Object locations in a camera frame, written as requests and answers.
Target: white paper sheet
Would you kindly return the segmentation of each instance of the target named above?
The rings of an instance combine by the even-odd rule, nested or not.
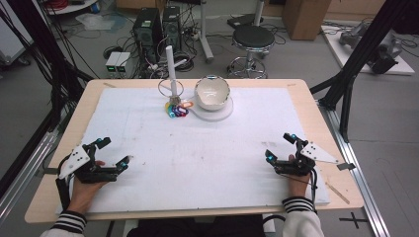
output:
[[[183,98],[193,96],[186,90]],[[280,205],[288,181],[265,161],[295,153],[285,132],[305,138],[287,89],[232,88],[234,111],[223,121],[193,114],[169,118],[157,89],[106,89],[82,142],[111,137],[96,158],[132,155],[118,180],[101,188],[90,212]],[[329,196],[319,177],[317,203]]]

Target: white stick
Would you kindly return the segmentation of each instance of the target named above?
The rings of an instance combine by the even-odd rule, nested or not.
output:
[[[172,96],[178,95],[178,89],[176,85],[176,73],[175,73],[175,62],[173,60],[173,49],[172,45],[166,47],[167,57],[167,68],[169,69],[170,88],[172,90]]]

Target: human hand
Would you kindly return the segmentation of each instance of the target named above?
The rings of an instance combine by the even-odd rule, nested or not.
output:
[[[105,162],[96,161],[97,165],[103,166]],[[96,192],[108,182],[101,182],[95,184],[83,184],[77,177],[74,177],[73,195],[71,197],[70,205],[67,210],[75,211],[80,214],[85,214],[92,204]]]
[[[295,157],[293,155],[289,156],[290,162],[294,159]],[[305,191],[307,189],[307,185],[310,180],[310,175],[311,174],[307,174],[306,176],[290,175],[290,178],[289,178],[290,198],[291,197],[305,197]]]

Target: black stool seat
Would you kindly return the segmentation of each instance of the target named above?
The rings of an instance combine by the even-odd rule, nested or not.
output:
[[[233,33],[233,39],[244,47],[267,47],[275,42],[274,35],[265,28],[241,26]]]

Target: wooden table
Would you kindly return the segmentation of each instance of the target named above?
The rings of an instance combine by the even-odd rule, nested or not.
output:
[[[80,143],[83,133],[96,109],[102,91],[105,88],[156,88],[160,80],[94,80],[89,82],[86,90],[65,130],[61,141],[49,164],[56,168],[59,162]],[[179,80],[186,88],[193,88],[198,80]],[[326,122],[315,104],[307,85],[298,79],[266,80],[227,80],[231,88],[287,88],[293,105],[305,131],[306,138],[315,141],[320,147],[343,163],[343,157],[337,147]],[[348,170],[340,171],[335,164],[317,162],[317,166],[326,183],[330,203],[318,206],[317,209],[359,208],[363,198]],[[29,223],[54,222],[57,218],[56,208],[60,206],[54,175],[45,175],[25,215]],[[214,216],[244,213],[273,213],[284,211],[282,206],[262,206],[246,208],[167,210],[142,212],[88,213],[90,220],[158,218],[173,216]]]

